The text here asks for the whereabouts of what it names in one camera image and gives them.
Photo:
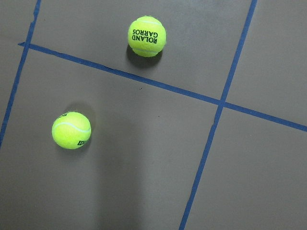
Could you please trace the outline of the tennis ball near edge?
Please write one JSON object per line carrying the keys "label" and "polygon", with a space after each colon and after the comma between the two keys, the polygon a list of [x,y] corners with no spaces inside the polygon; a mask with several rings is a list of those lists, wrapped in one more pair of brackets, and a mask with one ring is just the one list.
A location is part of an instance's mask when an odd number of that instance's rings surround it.
{"label": "tennis ball near edge", "polygon": [[141,57],[155,57],[166,45],[166,29],[156,18],[142,16],[129,26],[128,44]]}

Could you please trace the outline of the tennis ball inner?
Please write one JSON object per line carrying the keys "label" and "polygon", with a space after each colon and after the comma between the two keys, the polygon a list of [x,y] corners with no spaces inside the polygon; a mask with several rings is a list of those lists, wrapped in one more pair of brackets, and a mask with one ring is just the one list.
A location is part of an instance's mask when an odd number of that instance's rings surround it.
{"label": "tennis ball inner", "polygon": [[53,123],[53,140],[62,148],[74,150],[88,142],[92,132],[89,119],[78,112],[67,112]]}

